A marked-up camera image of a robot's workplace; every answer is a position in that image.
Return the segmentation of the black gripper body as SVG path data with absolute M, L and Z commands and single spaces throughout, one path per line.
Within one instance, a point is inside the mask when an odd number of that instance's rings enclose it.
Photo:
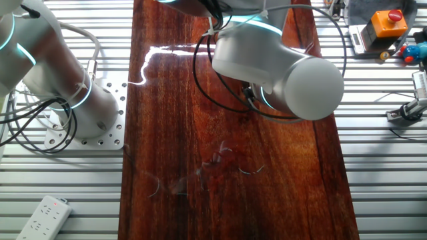
M 256 96 L 254 95 L 254 92 L 252 91 L 252 88 L 249 85 L 244 85 L 242 87 L 242 93 L 244 94 L 247 101 L 254 102 L 256 100 Z

